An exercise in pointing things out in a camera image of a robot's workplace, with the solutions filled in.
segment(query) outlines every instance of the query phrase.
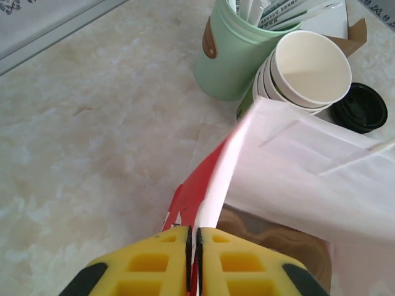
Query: brown leather tag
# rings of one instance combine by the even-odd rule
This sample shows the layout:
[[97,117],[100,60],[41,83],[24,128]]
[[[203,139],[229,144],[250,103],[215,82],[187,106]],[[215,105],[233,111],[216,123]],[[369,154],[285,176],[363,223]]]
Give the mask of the brown leather tag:
[[215,59],[217,57],[217,48],[215,47],[214,37],[212,36],[210,17],[207,20],[206,28],[204,29],[202,45],[203,51],[207,57],[210,59]]

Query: black lid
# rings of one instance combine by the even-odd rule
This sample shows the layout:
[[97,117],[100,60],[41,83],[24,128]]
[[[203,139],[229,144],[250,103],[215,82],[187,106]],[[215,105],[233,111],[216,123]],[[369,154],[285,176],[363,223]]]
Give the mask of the black lid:
[[384,100],[374,89],[353,82],[346,96],[332,105],[331,116],[337,125],[364,134],[383,126],[388,111]]

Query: cup rim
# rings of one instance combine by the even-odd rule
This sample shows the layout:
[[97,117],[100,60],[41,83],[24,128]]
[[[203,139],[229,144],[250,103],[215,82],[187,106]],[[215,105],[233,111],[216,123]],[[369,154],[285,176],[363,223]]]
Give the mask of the cup rim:
[[258,71],[257,71],[257,74],[256,74],[256,77],[255,77],[254,83],[256,83],[256,90],[257,90],[258,96],[260,96],[260,97],[267,97],[267,98],[269,99],[266,89],[260,89],[260,87],[259,87],[259,85],[260,85],[260,83],[259,83],[259,78],[261,77],[261,75],[263,75],[263,70],[264,70],[266,64],[267,64],[267,59],[266,59],[265,62],[263,62],[263,64],[259,67],[259,69],[258,69]]
[[[290,102],[290,101],[287,100],[285,97],[283,97],[283,96],[277,91],[277,89],[274,87],[273,80],[272,80],[271,74],[270,74],[270,64],[269,64],[268,62],[265,64],[263,76],[264,76],[264,77],[263,77],[264,80],[263,80],[262,86],[263,86],[265,92],[268,94],[268,98],[269,98],[269,99],[274,100],[274,101],[281,101],[281,102],[284,102],[285,104],[289,104],[289,105],[294,105],[292,102]],[[271,83],[271,84],[272,84],[272,85],[271,85],[271,86],[273,86],[273,87],[271,88],[271,89],[272,89],[272,92],[275,92],[276,95],[280,98],[280,100],[274,99],[274,98],[270,97],[270,94],[269,94],[268,91],[267,91],[267,83]],[[302,110],[302,111],[307,112],[308,114],[310,114],[309,110],[302,109],[302,108],[300,108],[300,107],[297,106],[297,105],[294,105],[294,106],[295,106],[297,109]]]
[[[351,71],[351,66],[350,66],[350,63],[349,63],[348,60],[347,60],[346,55],[345,55],[344,52],[340,49],[340,47],[337,46],[336,43],[334,43],[331,39],[329,39],[329,38],[327,38],[326,36],[323,36],[323,35],[321,35],[321,34],[318,34],[318,33],[316,33],[316,32],[305,31],[305,30],[297,30],[297,31],[292,31],[292,32],[289,32],[288,34],[285,34],[285,35],[280,39],[280,41],[277,43],[276,48],[273,50],[273,55],[272,55],[272,58],[271,58],[271,61],[270,61],[270,65],[272,65],[272,63],[274,63],[275,66],[276,66],[278,69],[280,69],[280,68],[278,67],[278,56],[277,56],[277,55],[278,55],[278,48],[279,48],[279,45],[281,45],[281,43],[284,42],[284,40],[285,40],[285,38],[286,38],[287,36],[293,35],[293,34],[309,34],[309,35],[315,35],[315,36],[317,36],[317,37],[319,37],[319,38],[321,38],[321,39],[324,39],[324,40],[328,41],[328,44],[331,44],[332,47],[333,47],[337,52],[340,53],[340,56],[341,56],[341,58],[342,58],[342,61],[345,62],[345,64],[347,65],[347,72],[348,72],[347,74],[348,74],[348,77],[349,77],[349,84],[350,84],[350,86],[351,86],[351,83],[352,83],[352,71]],[[344,92],[344,94],[343,94],[342,96],[339,96],[339,98],[336,99],[336,100],[326,101],[326,102],[324,102],[324,101],[315,101],[315,100],[309,99],[308,97],[305,97],[305,96],[303,96],[302,94],[300,94],[299,92],[297,92],[297,91],[288,83],[288,81],[285,79],[285,77],[284,77],[284,75],[282,74],[282,72],[278,71],[278,74],[280,75],[282,82],[284,82],[284,84],[287,85],[287,87],[288,87],[292,92],[294,92],[300,99],[305,100],[306,102],[309,102],[309,103],[311,103],[311,104],[324,104],[324,105],[333,104],[333,103],[335,103],[335,102],[340,101],[340,100],[349,92],[349,89],[350,89],[350,87],[348,87],[348,89]]]
[[[271,60],[272,56],[273,56],[273,53],[271,53],[271,54],[269,55],[269,58],[268,58],[268,59]],[[272,76],[271,64],[268,63],[268,62],[265,64],[264,71],[266,70],[267,67],[268,67],[268,72],[269,72],[269,74],[270,74],[270,81],[272,82],[273,87],[275,88],[275,91],[277,92],[278,96],[279,96],[280,98],[282,98],[282,100],[283,100],[284,102],[287,102],[287,103],[289,103],[289,104],[295,105],[297,108],[299,108],[299,109],[301,109],[301,110],[305,110],[305,111],[307,111],[307,112],[308,112],[308,111],[312,111],[312,113],[314,113],[314,112],[317,112],[317,113],[318,113],[318,112],[320,112],[320,111],[322,111],[322,110],[325,110],[326,108],[329,108],[329,107],[331,106],[331,104],[325,104],[325,105],[320,106],[320,107],[309,108],[309,107],[300,106],[300,105],[294,103],[292,100],[288,99],[286,96],[283,95],[283,93],[282,93],[281,91],[279,91],[279,90],[276,88],[276,83],[274,82],[274,79],[273,79],[273,76]],[[265,89],[265,91],[266,91],[266,93],[267,93],[267,89],[266,89],[266,87],[265,87],[265,83],[263,83],[263,87],[264,87],[264,89]]]

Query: green cylindrical container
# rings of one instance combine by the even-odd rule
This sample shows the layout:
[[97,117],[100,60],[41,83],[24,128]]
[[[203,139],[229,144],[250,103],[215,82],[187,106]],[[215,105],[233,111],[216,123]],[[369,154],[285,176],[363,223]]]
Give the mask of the green cylindrical container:
[[254,87],[254,85],[251,85],[251,87],[248,89],[248,92],[246,93],[244,99],[241,101],[240,106],[237,108],[236,120],[238,122],[244,116],[244,114],[247,113],[250,106],[254,103],[254,95],[252,93],[253,87]]
[[286,31],[263,30],[241,19],[228,0],[216,0],[194,68],[197,83],[216,99],[241,99],[281,36],[299,26]]

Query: paper cup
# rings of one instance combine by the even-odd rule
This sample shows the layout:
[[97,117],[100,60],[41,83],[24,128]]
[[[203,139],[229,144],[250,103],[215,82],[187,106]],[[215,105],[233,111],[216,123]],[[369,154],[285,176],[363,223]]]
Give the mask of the paper cup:
[[307,108],[341,100],[351,85],[351,68],[340,48],[310,31],[284,36],[274,50],[270,68],[284,97]]
[[270,60],[270,56],[267,58],[267,60],[264,62],[264,64],[260,68],[260,75],[259,75],[259,79],[257,80],[257,89],[258,89],[258,93],[261,96],[265,96],[265,97],[271,99],[270,95],[268,94],[268,92],[266,90],[265,83],[264,83],[264,73],[265,73],[265,69],[267,68],[267,64],[268,64],[269,60]]
[[299,108],[309,114],[317,114],[317,113],[321,112],[322,110],[328,108],[331,105],[331,104],[328,104],[328,105],[321,106],[319,108],[311,109],[311,108],[305,108],[303,106],[296,105],[293,102],[287,100],[287,98],[285,98],[278,92],[278,90],[276,89],[276,86],[273,83],[272,75],[270,73],[269,62],[266,62],[265,67],[264,67],[263,81],[262,80],[259,81],[259,90],[261,90],[261,89],[265,90],[268,97],[271,98],[272,100],[289,103],[289,104],[293,105],[294,107]]
[[264,69],[265,69],[265,67],[266,67],[266,65],[267,65],[267,62],[268,62],[268,59],[265,60],[265,62],[262,64],[262,66],[260,66],[260,68],[259,68],[259,70],[258,70],[258,72],[257,72],[257,76],[256,76],[256,80],[255,80],[256,86],[255,86],[254,89],[255,89],[256,94],[257,94],[258,96],[266,97],[266,98],[268,99],[269,96],[268,96],[268,94],[267,94],[265,88],[263,88],[263,87],[261,86],[261,84],[262,84],[262,82],[263,82],[263,80],[264,80]]

